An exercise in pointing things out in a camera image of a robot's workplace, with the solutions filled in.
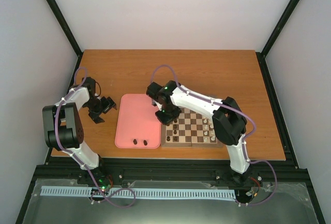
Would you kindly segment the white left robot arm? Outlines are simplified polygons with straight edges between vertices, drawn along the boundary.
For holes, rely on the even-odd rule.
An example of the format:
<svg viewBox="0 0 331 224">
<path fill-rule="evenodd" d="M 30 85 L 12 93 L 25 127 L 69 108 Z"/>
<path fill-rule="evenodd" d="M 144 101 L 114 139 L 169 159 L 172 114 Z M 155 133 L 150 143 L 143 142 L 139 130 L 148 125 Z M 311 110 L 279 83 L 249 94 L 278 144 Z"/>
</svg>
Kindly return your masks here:
<svg viewBox="0 0 331 224">
<path fill-rule="evenodd" d="M 81 84 L 73 85 L 58 103 L 42 109 L 46 145 L 73 158 L 82 170 L 90 170 L 89 177 L 96 184 L 107 180 L 108 172 L 101 167 L 100 156 L 84 141 L 84 131 L 79 116 L 81 108 L 88 108 L 88 115 L 96 124 L 103 123 L 101 114 L 116 109 L 110 97 L 96 94 L 98 83 L 87 77 Z"/>
</svg>

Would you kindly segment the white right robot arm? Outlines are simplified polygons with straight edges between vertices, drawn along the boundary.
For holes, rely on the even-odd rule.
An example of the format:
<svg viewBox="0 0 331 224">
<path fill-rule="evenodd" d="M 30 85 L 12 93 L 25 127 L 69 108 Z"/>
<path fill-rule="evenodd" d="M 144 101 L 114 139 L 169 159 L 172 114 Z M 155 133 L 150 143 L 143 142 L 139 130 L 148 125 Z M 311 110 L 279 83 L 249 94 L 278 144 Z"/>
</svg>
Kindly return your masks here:
<svg viewBox="0 0 331 224">
<path fill-rule="evenodd" d="M 146 90 L 152 105 L 158 107 L 156 118 L 167 125 L 177 119 L 182 108 L 201 114 L 212 122 L 215 138 L 227 148 L 231 173 L 228 178 L 236 185 L 243 185 L 248 177 L 249 159 L 245 154 L 244 135 L 247 118 L 243 116 L 236 101 L 228 97 L 216 99 L 194 92 L 175 81 L 165 86 L 152 82 Z"/>
</svg>

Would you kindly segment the left controller circuit board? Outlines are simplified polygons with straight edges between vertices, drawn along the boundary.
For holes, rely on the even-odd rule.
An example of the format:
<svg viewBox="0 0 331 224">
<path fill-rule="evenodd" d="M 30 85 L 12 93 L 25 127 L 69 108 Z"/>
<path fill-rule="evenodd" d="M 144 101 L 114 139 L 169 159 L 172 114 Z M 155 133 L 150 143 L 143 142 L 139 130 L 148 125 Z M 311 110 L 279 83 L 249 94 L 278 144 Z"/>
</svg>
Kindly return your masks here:
<svg viewBox="0 0 331 224">
<path fill-rule="evenodd" d="M 112 175 L 106 175 L 101 177 L 93 177 L 93 182 L 97 183 L 98 188 L 95 186 L 91 191 L 91 196 L 101 196 L 101 193 L 103 193 L 105 196 L 110 195 L 110 190 L 113 188 L 113 178 Z"/>
</svg>

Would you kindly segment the wooden chessboard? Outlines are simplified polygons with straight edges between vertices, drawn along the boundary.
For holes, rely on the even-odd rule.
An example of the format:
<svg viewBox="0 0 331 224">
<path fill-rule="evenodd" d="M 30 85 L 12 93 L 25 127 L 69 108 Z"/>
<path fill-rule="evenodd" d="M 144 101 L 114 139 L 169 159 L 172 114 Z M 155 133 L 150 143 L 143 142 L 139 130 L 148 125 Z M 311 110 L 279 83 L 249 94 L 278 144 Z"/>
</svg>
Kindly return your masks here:
<svg viewBox="0 0 331 224">
<path fill-rule="evenodd" d="M 163 147 L 223 147 L 223 144 L 216 138 L 215 141 L 211 140 L 211 130 L 214 130 L 214 126 L 211 120 L 207 117 L 196 113 L 192 110 L 181 108 L 181 114 L 176 119 L 177 123 L 171 122 L 168 125 L 161 126 L 161 146 Z M 166 141 L 167 136 L 170 136 L 170 141 Z M 178 137 L 178 141 L 173 141 L 173 137 Z M 204 142 L 204 137 L 208 137 L 208 142 Z"/>
</svg>

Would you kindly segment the pink plastic tray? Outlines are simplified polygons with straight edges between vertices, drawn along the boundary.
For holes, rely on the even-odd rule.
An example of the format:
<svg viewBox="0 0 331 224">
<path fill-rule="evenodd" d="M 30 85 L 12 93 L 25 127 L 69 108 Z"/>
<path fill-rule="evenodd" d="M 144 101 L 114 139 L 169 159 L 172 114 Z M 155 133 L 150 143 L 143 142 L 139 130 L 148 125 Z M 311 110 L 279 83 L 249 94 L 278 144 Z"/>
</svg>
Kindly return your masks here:
<svg viewBox="0 0 331 224">
<path fill-rule="evenodd" d="M 156 149 L 161 143 L 161 122 L 157 120 L 157 107 L 146 94 L 125 94 L 121 98 L 115 145 L 122 149 Z"/>
</svg>

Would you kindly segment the black aluminium frame rail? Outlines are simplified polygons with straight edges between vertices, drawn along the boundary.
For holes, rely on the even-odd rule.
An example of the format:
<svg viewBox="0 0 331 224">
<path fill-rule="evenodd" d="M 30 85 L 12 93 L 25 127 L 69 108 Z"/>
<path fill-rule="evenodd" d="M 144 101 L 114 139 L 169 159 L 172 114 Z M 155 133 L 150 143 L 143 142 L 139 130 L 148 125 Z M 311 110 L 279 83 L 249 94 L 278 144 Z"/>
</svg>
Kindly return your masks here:
<svg viewBox="0 0 331 224">
<path fill-rule="evenodd" d="M 230 171 L 227 160 L 181 160 L 181 159 L 126 159 L 104 158 L 106 171 L 116 184 L 135 180 L 203 181 L 214 182 L 224 172 Z M 306 169 L 300 169 L 290 161 L 259 162 L 251 165 L 250 172 L 272 182 L 305 182 L 310 180 Z M 79 179 L 85 171 L 69 157 L 51 157 L 45 164 L 36 167 L 32 179 Z"/>
</svg>

